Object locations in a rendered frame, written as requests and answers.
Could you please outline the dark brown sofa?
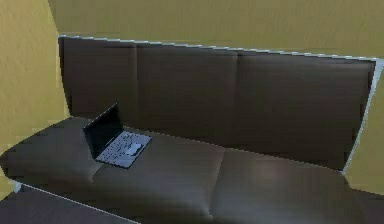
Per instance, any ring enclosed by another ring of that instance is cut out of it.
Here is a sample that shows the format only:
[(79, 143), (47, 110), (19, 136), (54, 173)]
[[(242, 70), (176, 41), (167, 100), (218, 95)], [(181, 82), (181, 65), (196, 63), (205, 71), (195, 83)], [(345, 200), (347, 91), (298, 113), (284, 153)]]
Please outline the dark brown sofa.
[[(61, 36), (69, 117), (0, 156), (17, 182), (141, 224), (368, 224), (345, 176), (376, 64)], [(115, 103), (151, 137), (128, 168), (83, 128)]]

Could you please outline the grey open laptop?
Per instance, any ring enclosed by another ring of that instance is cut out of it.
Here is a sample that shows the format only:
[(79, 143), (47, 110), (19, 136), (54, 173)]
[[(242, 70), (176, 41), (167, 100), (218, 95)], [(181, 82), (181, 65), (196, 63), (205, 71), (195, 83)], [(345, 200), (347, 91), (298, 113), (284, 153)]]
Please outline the grey open laptop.
[(83, 128), (92, 158), (128, 169), (151, 141), (151, 137), (124, 129), (115, 103)]

